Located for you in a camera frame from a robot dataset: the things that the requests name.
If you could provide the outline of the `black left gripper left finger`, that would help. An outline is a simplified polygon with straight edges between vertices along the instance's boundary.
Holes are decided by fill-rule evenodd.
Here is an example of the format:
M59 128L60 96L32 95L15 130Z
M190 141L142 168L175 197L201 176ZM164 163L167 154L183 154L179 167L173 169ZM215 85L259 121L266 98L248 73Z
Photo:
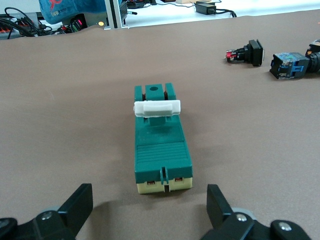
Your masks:
M0 218L0 240L76 240L92 210L92 184L83 183L57 210L43 211L24 224Z

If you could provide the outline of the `brown table mat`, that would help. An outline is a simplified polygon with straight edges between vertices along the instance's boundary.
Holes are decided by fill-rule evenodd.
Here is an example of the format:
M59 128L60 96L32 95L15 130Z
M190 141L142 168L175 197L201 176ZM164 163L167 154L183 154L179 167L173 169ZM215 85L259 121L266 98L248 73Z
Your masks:
M261 66L225 59L258 39ZM278 80L275 53L320 39L320 10L0 41L0 218L27 222L91 183L78 240L198 240L207 185L265 225L320 240L320 75ZM193 187L137 191L134 88L174 85Z

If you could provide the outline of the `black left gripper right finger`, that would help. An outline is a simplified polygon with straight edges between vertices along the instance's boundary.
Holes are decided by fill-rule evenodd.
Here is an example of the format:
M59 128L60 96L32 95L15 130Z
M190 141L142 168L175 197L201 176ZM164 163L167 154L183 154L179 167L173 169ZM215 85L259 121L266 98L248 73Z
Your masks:
M206 211L212 229L200 240L312 240L292 221L279 219L265 226L250 211L232 208L216 184L207 186Z

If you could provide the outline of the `black finned device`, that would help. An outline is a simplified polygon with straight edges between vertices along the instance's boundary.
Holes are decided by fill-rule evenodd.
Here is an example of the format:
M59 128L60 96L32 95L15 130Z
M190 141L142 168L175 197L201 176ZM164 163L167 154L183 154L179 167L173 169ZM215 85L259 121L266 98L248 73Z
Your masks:
M127 8L127 2L124 1L119 5L119 12L120 12L120 17L122 19L125 19L127 15L137 15L137 12L134 11L129 11Z

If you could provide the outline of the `black button blue contact block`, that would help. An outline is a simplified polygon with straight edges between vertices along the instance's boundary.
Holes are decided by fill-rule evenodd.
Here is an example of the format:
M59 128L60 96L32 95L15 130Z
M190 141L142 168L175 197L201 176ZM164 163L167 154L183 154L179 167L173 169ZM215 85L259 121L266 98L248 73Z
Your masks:
M306 74L320 71L320 51L281 52L273 55L269 72L282 80L301 79Z

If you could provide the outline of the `black power adapter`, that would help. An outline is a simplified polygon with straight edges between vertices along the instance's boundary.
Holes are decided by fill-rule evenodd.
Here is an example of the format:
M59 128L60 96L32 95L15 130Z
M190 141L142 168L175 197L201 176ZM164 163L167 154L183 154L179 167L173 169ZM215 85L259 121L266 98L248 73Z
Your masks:
M217 13L217 6L211 1L196 1L195 10L203 15L215 15Z

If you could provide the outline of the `aluminium profile upright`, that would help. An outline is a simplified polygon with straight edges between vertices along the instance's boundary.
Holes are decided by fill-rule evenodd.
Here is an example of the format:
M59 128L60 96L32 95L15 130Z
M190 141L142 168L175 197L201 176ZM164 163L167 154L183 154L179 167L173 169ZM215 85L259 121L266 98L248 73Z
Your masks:
M121 18L120 14L120 4L122 2L127 2L126 0L103 0L105 7L106 7L106 13L109 23L109 29L121 29L125 28L125 19Z

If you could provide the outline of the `blue cloth red print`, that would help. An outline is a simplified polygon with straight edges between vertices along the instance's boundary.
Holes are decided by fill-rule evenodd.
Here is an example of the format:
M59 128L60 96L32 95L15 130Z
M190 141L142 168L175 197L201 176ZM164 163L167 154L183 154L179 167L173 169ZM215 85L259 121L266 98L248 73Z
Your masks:
M83 13L106 13L105 0L38 0L43 18L57 24Z

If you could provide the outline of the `grey box yellow light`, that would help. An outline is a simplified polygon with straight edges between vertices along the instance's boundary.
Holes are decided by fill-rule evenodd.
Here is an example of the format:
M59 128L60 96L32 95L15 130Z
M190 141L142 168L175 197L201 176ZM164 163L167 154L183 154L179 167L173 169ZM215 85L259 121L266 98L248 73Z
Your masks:
M88 27L98 25L101 28L109 27L108 16L106 12L102 13L84 13L84 18Z

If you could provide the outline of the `black device red display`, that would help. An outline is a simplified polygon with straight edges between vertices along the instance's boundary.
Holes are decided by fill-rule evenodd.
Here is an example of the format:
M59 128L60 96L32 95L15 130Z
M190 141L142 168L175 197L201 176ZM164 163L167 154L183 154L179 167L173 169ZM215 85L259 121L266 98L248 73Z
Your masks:
M79 32L85 28L87 28L87 22L84 14L77 14L73 18L71 18L69 23L69 28L72 33Z

